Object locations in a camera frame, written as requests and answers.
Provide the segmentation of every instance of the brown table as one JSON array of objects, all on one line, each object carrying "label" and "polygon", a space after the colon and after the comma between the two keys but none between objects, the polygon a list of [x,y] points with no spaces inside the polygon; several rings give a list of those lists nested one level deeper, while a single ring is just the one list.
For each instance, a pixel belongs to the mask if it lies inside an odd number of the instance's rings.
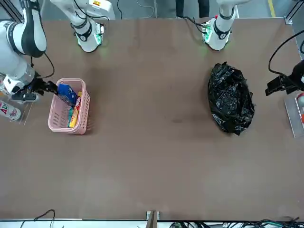
[{"label": "brown table", "polygon": [[[91,95],[84,136],[52,133],[52,95],[26,125],[1,118],[0,217],[304,219],[304,142],[293,138],[284,92],[265,96],[268,60],[292,35],[283,19],[238,19],[226,49],[211,51],[181,19],[111,21],[104,46],[85,53],[68,22],[44,22],[56,81],[85,80]],[[210,115],[207,81],[220,62],[242,70],[256,114],[227,135]],[[273,61],[290,73],[300,61],[291,41]],[[51,72],[45,58],[35,68]]]}]

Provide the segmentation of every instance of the wire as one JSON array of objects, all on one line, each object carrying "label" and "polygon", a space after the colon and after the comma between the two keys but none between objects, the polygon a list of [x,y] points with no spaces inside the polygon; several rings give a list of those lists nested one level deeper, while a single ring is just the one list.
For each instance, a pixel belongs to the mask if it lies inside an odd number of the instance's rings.
[{"label": "wire", "polygon": [[195,21],[195,18],[193,18],[193,21],[194,21],[194,25],[195,27],[198,29],[198,31],[200,31],[201,33],[203,34],[207,34],[206,32],[203,32],[201,29],[199,29],[199,26],[197,25],[196,21]]},{"label": "wire", "polygon": [[200,32],[200,33],[203,33],[203,34],[206,34],[206,32],[203,32],[201,29],[199,29],[199,26],[203,26],[203,23],[197,23],[196,21],[195,21],[195,18],[193,18],[193,19],[191,19],[190,17],[187,17],[187,16],[181,16],[180,18],[183,18],[183,19],[188,19],[191,23],[193,23],[194,25],[195,25],[195,27],[198,29],[198,31]]},{"label": "wire", "polygon": [[301,46],[300,46],[300,52],[301,52],[302,54],[304,54],[303,46],[304,46],[304,40],[302,41],[302,44],[301,44]]},{"label": "wire", "polygon": [[[89,17],[89,18],[105,18],[105,19],[107,19],[108,20],[108,26],[109,26],[109,30],[110,30],[110,19],[107,17],[107,16],[97,16],[97,17],[95,17],[95,16],[90,16],[90,15],[88,15],[88,14],[86,14],[80,7],[79,7],[79,5],[77,4],[77,2],[76,2],[76,0],[74,0],[74,3],[76,4],[76,6],[78,7],[78,9],[84,14],[84,15],[86,15],[87,17]],[[77,11],[75,11],[75,13],[76,13],[76,15],[80,18],[80,19],[82,19],[82,20],[85,20],[85,18],[82,18],[78,13],[77,13]]]},{"label": "wire", "polygon": [[[49,224],[49,228],[51,228],[51,227],[52,227],[52,224],[53,224],[53,222],[54,222],[54,220],[55,220],[55,210],[54,210],[54,209],[50,209],[50,210],[48,210],[47,212],[43,213],[42,215],[39,215],[38,217],[34,218],[33,221],[36,222],[38,219],[40,219],[40,218],[46,216],[46,215],[47,215],[48,213],[50,213],[50,212],[53,212],[53,218],[52,218],[52,220],[51,220],[51,223]],[[23,225],[24,225],[25,222],[26,222],[26,221],[23,221],[23,222],[22,222],[20,228],[23,227]]]},{"label": "wire", "polygon": [[137,5],[139,5],[140,7],[144,7],[144,8],[151,8],[151,9],[153,10],[153,12],[152,12],[151,16],[146,17],[146,18],[141,18],[141,19],[148,19],[148,18],[151,18],[151,17],[153,16],[153,14],[154,14],[154,12],[155,12],[154,7],[152,7],[152,6],[143,6],[143,5],[141,5],[141,4],[139,4],[139,3],[138,3],[138,0],[136,0],[136,3],[137,3]]},{"label": "wire", "polygon": [[21,226],[20,226],[20,228],[22,228],[22,227],[23,227],[24,223],[25,223],[25,221],[23,221],[23,222],[21,223]]},{"label": "wire", "polygon": [[230,227],[231,224],[232,224],[232,223],[229,224],[229,228],[235,227],[238,223],[236,222],[233,226]]},{"label": "wire", "polygon": [[[274,74],[277,74],[277,75],[280,75],[280,76],[283,76],[285,79],[287,79],[290,83],[292,83],[296,88],[298,89],[301,89],[301,87],[299,85],[297,85],[294,81],[292,81],[289,77],[287,77],[287,75],[283,74],[282,72],[279,72],[279,71],[275,71],[273,69],[271,69],[270,65],[271,65],[271,61],[272,59],[274,58],[274,56],[276,55],[276,53],[280,50],[280,48],[286,44],[288,41],[292,40],[293,38],[299,36],[300,34],[304,33],[304,30],[294,34],[293,36],[291,36],[290,38],[288,38],[287,40],[285,40],[276,50],[275,52],[272,54],[272,56],[270,57],[270,60],[268,62],[268,70],[271,72],[271,73],[274,73]],[[304,45],[304,41],[302,42],[301,46],[300,46],[300,52],[302,53],[303,51],[303,45]]]},{"label": "wire", "polygon": [[[82,18],[81,16],[79,16],[79,14],[75,11],[76,15],[80,18],[80,19],[83,19],[85,20],[85,18]],[[106,18],[108,20],[108,29],[110,31],[110,19],[107,17],[107,16],[100,16],[98,18]]]},{"label": "wire", "polygon": [[52,77],[54,74],[55,74],[55,67],[54,67],[54,65],[53,65],[53,63],[52,63],[52,61],[51,61],[51,59],[48,57],[48,55],[46,54],[46,52],[44,53],[44,55],[47,57],[47,59],[49,60],[49,62],[51,63],[51,65],[52,65],[52,68],[53,68],[53,72],[50,74],[50,75],[48,75],[48,76],[45,76],[45,77],[42,77],[42,78],[48,78],[48,77]]},{"label": "wire", "polygon": [[[106,18],[107,20],[109,20],[109,18],[107,16],[90,16],[88,14],[86,14],[81,8],[80,6],[77,4],[76,0],[74,0],[74,3],[76,4],[77,8],[86,16],[88,16],[89,18]],[[80,18],[80,19],[85,19],[85,18],[82,18],[81,16],[79,16],[79,14],[75,11],[76,15]]]},{"label": "wire", "polygon": [[198,26],[201,26],[201,25],[202,25],[202,24],[200,24],[200,23],[197,23],[197,22],[195,21],[194,18],[191,19],[190,17],[187,17],[187,16],[181,16],[180,18],[188,19],[188,20],[191,21],[193,24],[196,24],[196,25],[198,25]]},{"label": "wire", "polygon": [[118,10],[120,12],[120,20],[122,20],[123,19],[123,12],[119,8],[119,0],[117,0],[117,8],[118,8]]}]

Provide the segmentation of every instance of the black plastic bag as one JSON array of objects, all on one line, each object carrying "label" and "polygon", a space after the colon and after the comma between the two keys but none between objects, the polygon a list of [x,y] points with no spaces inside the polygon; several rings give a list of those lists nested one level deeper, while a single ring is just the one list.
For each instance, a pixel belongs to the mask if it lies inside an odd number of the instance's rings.
[{"label": "black plastic bag", "polygon": [[252,95],[240,70],[226,62],[214,66],[208,99],[212,116],[223,131],[240,135],[249,127],[255,113]]}]

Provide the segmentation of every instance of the pink plastic basket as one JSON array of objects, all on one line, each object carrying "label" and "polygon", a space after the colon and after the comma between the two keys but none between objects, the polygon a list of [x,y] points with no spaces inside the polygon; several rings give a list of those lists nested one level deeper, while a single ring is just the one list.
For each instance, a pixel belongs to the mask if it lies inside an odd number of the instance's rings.
[{"label": "pink plastic basket", "polygon": [[86,132],[86,122],[90,105],[90,96],[86,91],[86,84],[79,78],[62,78],[57,81],[57,85],[59,85],[59,83],[70,85],[77,94],[80,91],[82,92],[78,121],[75,127],[67,127],[68,111],[71,107],[62,101],[58,96],[54,95],[48,117],[48,127],[53,132],[84,134]]}]

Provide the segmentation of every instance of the metal bracket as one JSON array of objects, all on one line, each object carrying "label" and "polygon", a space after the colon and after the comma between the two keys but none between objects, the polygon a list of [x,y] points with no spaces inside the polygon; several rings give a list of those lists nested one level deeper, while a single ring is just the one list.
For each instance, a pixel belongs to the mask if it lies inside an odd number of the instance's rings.
[{"label": "metal bracket", "polygon": [[294,15],[297,13],[297,11],[302,7],[302,5],[304,4],[303,0],[297,0],[297,1],[291,1],[294,3],[294,6],[292,7],[290,12],[287,12],[284,15],[284,19],[285,19],[285,23],[287,25],[292,25],[293,21],[292,18],[294,17]]}]

